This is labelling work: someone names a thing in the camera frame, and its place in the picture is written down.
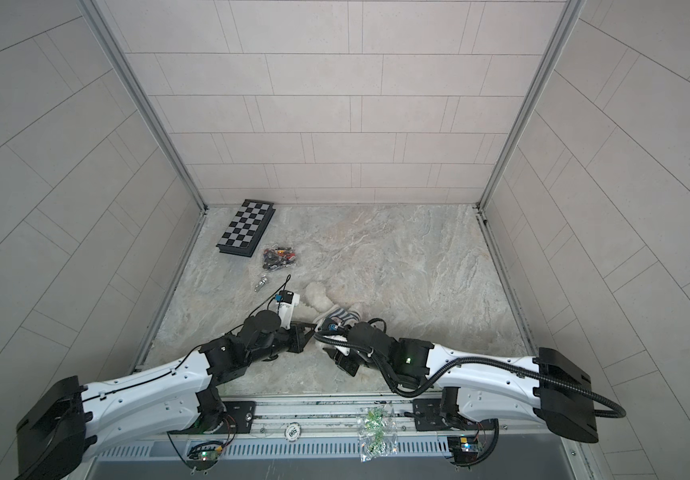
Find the blue white striped shirt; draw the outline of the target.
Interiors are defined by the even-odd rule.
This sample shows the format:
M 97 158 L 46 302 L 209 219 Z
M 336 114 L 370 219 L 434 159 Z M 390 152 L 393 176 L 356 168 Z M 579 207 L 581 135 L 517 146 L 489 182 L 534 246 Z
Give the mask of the blue white striped shirt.
M 316 320 L 316 331 L 335 332 L 348 329 L 362 321 L 362 315 L 358 310 L 345 309 L 334 305 L 331 309 L 321 314 Z

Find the white teddy bear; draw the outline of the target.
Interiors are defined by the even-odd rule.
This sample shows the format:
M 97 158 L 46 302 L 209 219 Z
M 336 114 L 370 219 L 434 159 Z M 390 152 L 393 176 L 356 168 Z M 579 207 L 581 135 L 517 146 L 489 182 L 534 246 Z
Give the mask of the white teddy bear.
M 305 288 L 302 294 L 302 300 L 300 301 L 299 305 L 294 309 L 292 319 L 294 321 L 315 324 L 315 320 L 321 314 L 331 309 L 334 305 L 339 304 L 335 303 L 333 300 L 329 298 L 324 284 L 321 282 L 312 282 Z M 359 305 L 355 305 L 350 309 L 358 310 L 358 307 Z

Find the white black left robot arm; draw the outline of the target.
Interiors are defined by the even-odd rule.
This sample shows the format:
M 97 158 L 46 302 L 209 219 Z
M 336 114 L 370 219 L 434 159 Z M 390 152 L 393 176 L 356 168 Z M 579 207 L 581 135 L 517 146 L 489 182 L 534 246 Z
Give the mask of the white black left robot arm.
M 129 376 L 54 383 L 17 424 L 18 476 L 62 479 L 105 450 L 169 431 L 212 431 L 226 407 L 220 385 L 255 362 L 300 353 L 314 335 L 308 322 L 283 322 L 261 310 L 236 330 L 183 358 Z

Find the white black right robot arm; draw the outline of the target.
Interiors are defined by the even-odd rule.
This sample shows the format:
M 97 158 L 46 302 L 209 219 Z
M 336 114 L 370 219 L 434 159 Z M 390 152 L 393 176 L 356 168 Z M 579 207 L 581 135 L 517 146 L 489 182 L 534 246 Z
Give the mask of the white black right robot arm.
M 494 419 L 541 421 L 569 440 L 599 440 L 591 377 L 555 349 L 542 347 L 525 357 L 477 355 L 430 341 L 395 339 L 367 322 L 324 327 L 315 338 L 342 369 L 373 368 L 399 396 L 442 389 L 450 403 L 446 421 L 455 428 Z

